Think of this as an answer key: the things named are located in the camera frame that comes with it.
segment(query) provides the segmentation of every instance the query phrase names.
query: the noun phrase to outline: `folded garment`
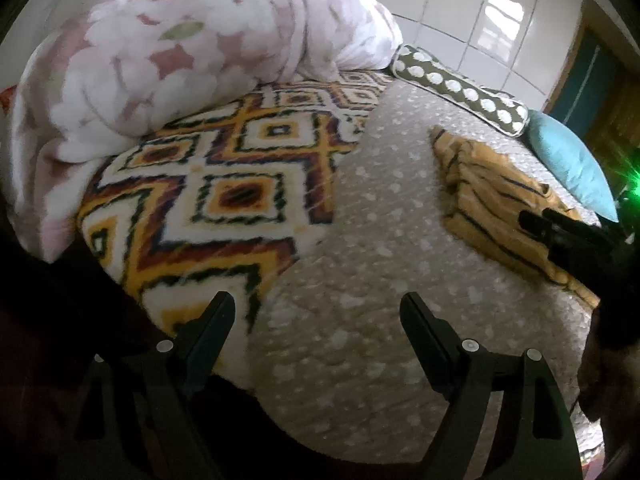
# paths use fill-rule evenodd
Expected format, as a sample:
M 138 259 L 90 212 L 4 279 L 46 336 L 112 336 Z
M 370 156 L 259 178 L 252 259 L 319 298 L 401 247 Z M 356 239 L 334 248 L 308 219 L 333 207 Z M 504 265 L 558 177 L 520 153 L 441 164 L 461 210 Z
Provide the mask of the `folded garment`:
M 546 245 L 533 239 L 518 223 L 523 210 L 541 214 L 552 208 L 574 220 L 581 220 L 580 214 L 568 209 L 548 184 L 540 184 L 518 170 L 507 155 L 439 126 L 432 135 L 433 149 L 446 172 L 447 188 L 454 195 L 445 227 L 486 256 L 526 276 L 545 276 L 596 307 L 599 298 L 550 262 Z
M 376 0 L 95 0 L 31 56 L 2 141 L 20 243 L 53 261 L 108 156 L 259 84 L 388 66 L 402 41 Z

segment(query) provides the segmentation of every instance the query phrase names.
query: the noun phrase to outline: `cushion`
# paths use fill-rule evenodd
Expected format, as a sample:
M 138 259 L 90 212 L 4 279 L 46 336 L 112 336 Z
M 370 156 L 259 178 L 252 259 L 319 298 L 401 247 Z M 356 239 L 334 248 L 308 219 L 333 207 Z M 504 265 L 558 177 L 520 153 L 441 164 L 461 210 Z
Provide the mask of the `cushion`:
M 423 48 L 403 45 L 391 70 L 396 77 L 463 107 L 506 136 L 518 137 L 524 132 L 529 111 L 523 102 L 445 67 Z
M 529 116 L 527 136 L 540 161 L 583 206 L 617 222 L 607 179 L 580 137 L 542 112 L 530 110 Z

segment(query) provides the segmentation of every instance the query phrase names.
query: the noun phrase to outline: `screw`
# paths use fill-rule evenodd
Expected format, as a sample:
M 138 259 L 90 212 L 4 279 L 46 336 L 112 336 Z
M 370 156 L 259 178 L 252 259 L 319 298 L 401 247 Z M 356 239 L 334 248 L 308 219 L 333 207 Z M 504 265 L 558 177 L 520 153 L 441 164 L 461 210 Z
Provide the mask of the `screw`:
M 540 361 L 542 359 L 542 354 L 535 348 L 529 348 L 529 350 L 527 350 L 527 357 L 532 361 Z
M 171 348 L 173 347 L 174 347 L 173 341 L 171 341 L 170 339 L 163 339 L 161 342 L 159 342 L 156 345 L 156 350 L 164 354 L 165 352 L 168 352 L 169 350 L 171 350 Z
M 474 341 L 473 339 L 465 339 L 462 342 L 462 348 L 465 349 L 467 352 L 477 352 L 480 349 L 480 345 L 478 344 L 477 341 Z

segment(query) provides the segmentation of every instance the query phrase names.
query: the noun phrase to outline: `fluffy blanket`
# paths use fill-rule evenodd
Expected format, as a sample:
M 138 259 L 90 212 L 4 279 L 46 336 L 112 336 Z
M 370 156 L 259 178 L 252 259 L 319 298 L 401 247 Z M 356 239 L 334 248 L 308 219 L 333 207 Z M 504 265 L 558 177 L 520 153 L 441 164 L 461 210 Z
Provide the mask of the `fluffy blanket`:
M 2 146 L 23 246 L 53 261 L 105 157 L 165 123 L 296 75 L 387 66 L 402 41 L 375 0 L 95 0 L 33 53 Z

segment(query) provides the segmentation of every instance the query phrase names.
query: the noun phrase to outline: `green polka dot pillow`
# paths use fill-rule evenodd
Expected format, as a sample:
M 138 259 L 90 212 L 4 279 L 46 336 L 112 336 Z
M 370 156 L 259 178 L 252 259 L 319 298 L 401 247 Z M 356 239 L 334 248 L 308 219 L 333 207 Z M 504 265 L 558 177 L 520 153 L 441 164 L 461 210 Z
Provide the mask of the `green polka dot pillow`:
M 444 97 L 509 137 L 519 137 L 529 121 L 524 103 L 505 92 L 491 90 L 442 65 L 426 50 L 403 45 L 391 62 L 393 74 Z

